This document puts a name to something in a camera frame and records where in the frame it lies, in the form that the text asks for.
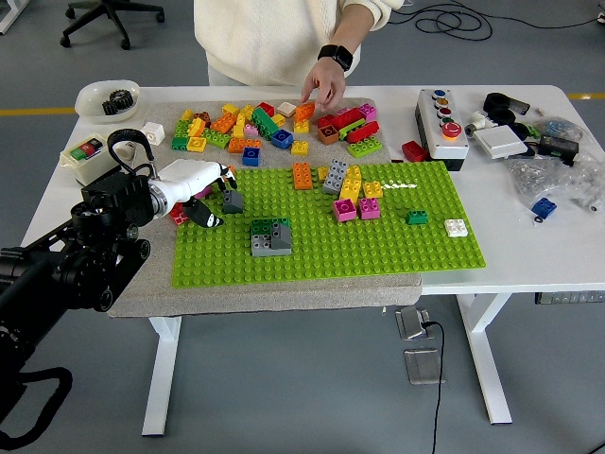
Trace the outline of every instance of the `table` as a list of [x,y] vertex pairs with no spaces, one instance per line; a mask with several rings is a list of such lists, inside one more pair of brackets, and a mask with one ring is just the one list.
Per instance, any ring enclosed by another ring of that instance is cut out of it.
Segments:
[[29,0],[7,0],[10,11],[0,22],[0,35],[4,35],[13,22],[17,19],[21,11],[27,6]]
[[[375,101],[382,131],[391,156],[404,159],[401,145],[419,139],[414,121],[418,93],[423,88],[450,89],[462,118],[483,105],[486,94],[504,93],[523,100],[532,107],[565,117],[587,130],[565,94],[554,86],[371,86],[349,87],[346,96],[368,97]],[[142,104],[136,115],[119,125],[92,125],[79,120],[68,141],[74,145],[91,132],[107,135],[119,128],[140,128],[149,105],[158,102],[237,101],[238,99],[296,98],[292,87],[154,87],[141,89]],[[527,121],[536,120],[530,113]],[[596,140],[582,146],[603,159],[603,149]],[[481,390],[493,424],[510,423],[509,408],[498,377],[486,327],[495,318],[512,293],[558,292],[605,289],[605,237],[602,222],[587,211],[562,204],[556,216],[536,224],[534,215],[518,197],[506,166],[491,160],[471,141],[471,149],[460,172],[452,179],[473,225],[487,267],[466,271],[436,271],[422,274],[422,295],[452,294],[464,321]],[[78,186],[57,167],[42,201],[26,232],[24,244],[46,233],[48,227],[65,221],[68,210],[80,201]],[[140,275],[149,271],[141,269]],[[389,296],[413,287],[389,288]],[[136,298],[125,291],[119,302]],[[144,435],[164,433],[164,424],[172,373],[177,353],[181,317],[149,317],[160,340],[149,392]]]

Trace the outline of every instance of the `white sweater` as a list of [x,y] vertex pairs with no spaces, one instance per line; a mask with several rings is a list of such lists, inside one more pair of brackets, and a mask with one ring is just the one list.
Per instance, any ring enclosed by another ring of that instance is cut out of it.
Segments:
[[[336,31],[342,10],[367,7],[372,30],[404,0],[195,0],[196,38],[208,64],[247,85],[298,85]],[[360,49],[347,75],[359,63]]]

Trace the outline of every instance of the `green baseplate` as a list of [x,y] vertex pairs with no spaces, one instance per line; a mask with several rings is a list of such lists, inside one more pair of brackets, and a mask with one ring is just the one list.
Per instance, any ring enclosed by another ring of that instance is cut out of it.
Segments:
[[[380,182],[378,219],[337,222],[335,196],[321,191],[312,169],[313,190],[295,190],[292,170],[238,170],[237,191],[244,213],[222,214],[222,193],[205,200],[225,225],[203,229],[192,221],[178,227],[172,285],[197,288],[397,274],[485,267],[473,229],[441,162],[359,166],[363,182]],[[410,210],[424,210],[428,222],[407,225]],[[288,218],[292,255],[252,257],[254,219]],[[463,219],[466,237],[449,237],[446,219]]]

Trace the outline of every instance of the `black gear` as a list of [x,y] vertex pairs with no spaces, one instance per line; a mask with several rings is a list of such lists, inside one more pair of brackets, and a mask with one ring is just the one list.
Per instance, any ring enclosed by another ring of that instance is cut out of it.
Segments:
[[103,111],[105,112],[105,115],[115,115],[117,114],[117,107],[113,101],[105,101],[103,103]]
[[112,101],[120,111],[132,107],[132,104],[134,104],[132,94],[128,90],[116,90],[111,93],[110,101]]

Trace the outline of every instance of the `yellow floor line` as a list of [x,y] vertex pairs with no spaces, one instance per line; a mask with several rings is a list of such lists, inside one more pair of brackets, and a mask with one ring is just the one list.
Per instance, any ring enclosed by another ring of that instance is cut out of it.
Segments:
[[[567,97],[573,100],[605,99],[605,93],[568,93]],[[0,109],[0,116],[27,116],[27,115],[70,115],[75,114],[73,107],[48,107],[40,109]]]
[[605,99],[605,93],[568,93],[569,99]]
[[0,109],[0,116],[68,115],[75,114],[73,107],[49,107],[44,109]]

